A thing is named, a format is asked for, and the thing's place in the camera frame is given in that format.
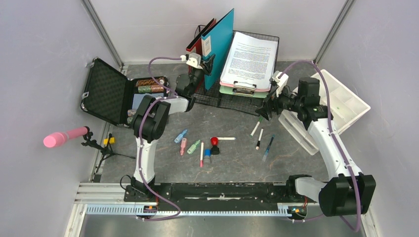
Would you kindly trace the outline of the red clipboard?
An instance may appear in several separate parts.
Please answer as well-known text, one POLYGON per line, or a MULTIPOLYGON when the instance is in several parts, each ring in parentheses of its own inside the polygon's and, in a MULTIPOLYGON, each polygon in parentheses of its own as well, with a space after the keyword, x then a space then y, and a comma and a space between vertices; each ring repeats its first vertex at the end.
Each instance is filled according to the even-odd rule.
POLYGON ((198 31, 196 32, 194 39, 186 47, 186 51, 188 53, 197 53, 201 56, 203 55, 201 36, 215 23, 216 18, 212 18, 203 28, 198 27, 198 31))

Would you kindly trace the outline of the teal blue clipboard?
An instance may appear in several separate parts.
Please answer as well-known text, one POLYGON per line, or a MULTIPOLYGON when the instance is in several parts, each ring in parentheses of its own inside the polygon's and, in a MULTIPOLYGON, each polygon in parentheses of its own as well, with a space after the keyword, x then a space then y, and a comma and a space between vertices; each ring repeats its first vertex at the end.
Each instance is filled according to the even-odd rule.
POLYGON ((211 89, 221 76, 233 37, 234 12, 235 9, 231 9, 201 35, 203 59, 213 57, 212 71, 209 76, 205 76, 206 90, 211 89))

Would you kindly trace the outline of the light green clipboard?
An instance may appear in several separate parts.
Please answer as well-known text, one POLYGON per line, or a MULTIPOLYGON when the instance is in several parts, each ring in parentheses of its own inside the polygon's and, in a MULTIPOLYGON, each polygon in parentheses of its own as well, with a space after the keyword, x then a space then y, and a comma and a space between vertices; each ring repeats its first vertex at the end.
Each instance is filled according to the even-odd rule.
POLYGON ((245 96, 245 97, 252 97, 252 98, 265 98, 269 92, 255 92, 247 89, 240 89, 228 86, 220 86, 219 89, 220 93, 228 94, 228 95, 238 95, 238 96, 245 96))

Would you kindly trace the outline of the pink clear clipboard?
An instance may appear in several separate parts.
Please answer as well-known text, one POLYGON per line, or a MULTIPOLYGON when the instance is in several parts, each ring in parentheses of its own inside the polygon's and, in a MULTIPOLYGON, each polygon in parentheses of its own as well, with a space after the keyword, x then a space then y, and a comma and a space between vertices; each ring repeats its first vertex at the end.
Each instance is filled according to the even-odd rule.
POLYGON ((247 82, 233 82, 233 83, 224 83, 220 82, 220 92, 232 93, 234 90, 245 91, 245 92, 269 92, 271 86, 267 88, 258 87, 256 84, 251 84, 247 82))

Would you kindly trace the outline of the white printed paper sheet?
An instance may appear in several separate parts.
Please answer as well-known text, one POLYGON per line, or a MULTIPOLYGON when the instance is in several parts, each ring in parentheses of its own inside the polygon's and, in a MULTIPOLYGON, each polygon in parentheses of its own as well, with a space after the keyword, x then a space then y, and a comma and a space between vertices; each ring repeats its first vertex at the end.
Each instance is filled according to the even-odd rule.
POLYGON ((226 58, 219 83, 247 82, 258 87, 271 86, 277 59, 277 43, 237 32, 226 58))

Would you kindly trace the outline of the blue small highlighter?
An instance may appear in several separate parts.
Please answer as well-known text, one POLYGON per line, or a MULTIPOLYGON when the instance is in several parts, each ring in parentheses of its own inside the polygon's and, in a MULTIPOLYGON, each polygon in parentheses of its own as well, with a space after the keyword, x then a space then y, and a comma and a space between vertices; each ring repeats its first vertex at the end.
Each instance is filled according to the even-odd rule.
POLYGON ((179 142, 181 142, 181 140, 185 137, 185 135, 187 134, 187 132, 188 132, 188 129, 185 129, 185 130, 183 130, 181 133, 179 133, 178 135, 177 135, 177 137, 174 139, 174 142, 175 143, 179 143, 179 142))

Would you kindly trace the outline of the white plastic drawer organizer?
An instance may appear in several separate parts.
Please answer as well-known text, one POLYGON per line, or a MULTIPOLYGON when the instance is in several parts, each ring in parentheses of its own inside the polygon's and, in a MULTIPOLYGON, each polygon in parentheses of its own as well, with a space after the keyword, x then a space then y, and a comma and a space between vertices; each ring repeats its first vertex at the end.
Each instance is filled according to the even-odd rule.
MULTIPOLYGON (((371 106, 327 70, 322 69, 321 73, 327 83, 330 109, 336 130, 339 134, 342 134, 367 113, 371 106)), ((303 123, 297 118, 297 113, 284 110, 278 121, 311 156, 319 151, 316 142, 306 131, 303 123)))

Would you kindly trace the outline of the green small highlighter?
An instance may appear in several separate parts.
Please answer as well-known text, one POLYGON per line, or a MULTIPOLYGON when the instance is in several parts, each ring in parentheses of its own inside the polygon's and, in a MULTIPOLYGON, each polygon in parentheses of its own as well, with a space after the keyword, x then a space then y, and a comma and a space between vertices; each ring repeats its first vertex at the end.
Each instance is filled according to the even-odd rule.
POLYGON ((187 150, 187 153, 188 154, 192 154, 195 150, 196 150, 196 148, 200 145, 200 143, 201 143, 201 141, 200 140, 197 140, 197 141, 195 141, 190 147, 189 147, 189 149, 187 150))

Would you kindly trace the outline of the pink small highlighter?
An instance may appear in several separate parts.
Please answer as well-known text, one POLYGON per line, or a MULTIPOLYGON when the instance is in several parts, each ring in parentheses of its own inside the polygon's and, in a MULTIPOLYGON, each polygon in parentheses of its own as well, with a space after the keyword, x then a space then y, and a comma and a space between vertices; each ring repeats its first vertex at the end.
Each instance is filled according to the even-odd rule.
POLYGON ((186 145, 187 145, 187 138, 183 137, 180 142, 180 155, 181 156, 185 154, 186 145))

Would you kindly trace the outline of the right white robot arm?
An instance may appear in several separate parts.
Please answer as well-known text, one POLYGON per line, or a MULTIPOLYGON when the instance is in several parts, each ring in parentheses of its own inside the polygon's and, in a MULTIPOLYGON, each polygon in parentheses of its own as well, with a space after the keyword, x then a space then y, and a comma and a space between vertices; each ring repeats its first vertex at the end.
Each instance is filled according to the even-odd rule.
POLYGON ((272 90, 256 113, 271 119, 290 117, 289 132, 302 130, 314 142, 328 172, 328 181, 311 176, 290 177, 286 197, 299 201, 304 196, 317 202, 325 216, 358 217, 368 212, 376 188, 346 149, 340 134, 370 110, 370 106, 326 70, 317 69, 301 78, 296 89, 288 85, 287 70, 276 71, 265 82, 272 90))

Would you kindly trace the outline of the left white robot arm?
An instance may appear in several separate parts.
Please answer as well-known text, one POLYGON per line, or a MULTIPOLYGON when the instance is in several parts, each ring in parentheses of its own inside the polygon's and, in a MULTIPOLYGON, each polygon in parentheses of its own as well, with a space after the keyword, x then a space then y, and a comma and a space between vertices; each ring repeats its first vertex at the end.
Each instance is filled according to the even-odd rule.
POLYGON ((171 114, 188 112, 193 108, 193 96, 204 79, 203 69, 192 69, 176 79, 175 92, 171 97, 143 97, 131 121, 137 142, 136 168, 131 178, 131 186, 143 201, 155 196, 154 159, 157 142, 162 136, 171 114))

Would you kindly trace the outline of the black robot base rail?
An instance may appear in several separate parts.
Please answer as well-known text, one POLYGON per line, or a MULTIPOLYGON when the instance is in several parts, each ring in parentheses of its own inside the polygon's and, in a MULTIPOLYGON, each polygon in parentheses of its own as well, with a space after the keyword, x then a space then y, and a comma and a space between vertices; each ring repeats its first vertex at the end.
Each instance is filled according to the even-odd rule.
POLYGON ((182 212, 264 212, 277 205, 300 206, 314 201, 284 183, 155 183, 139 191, 128 185, 125 202, 145 202, 153 210, 182 212))

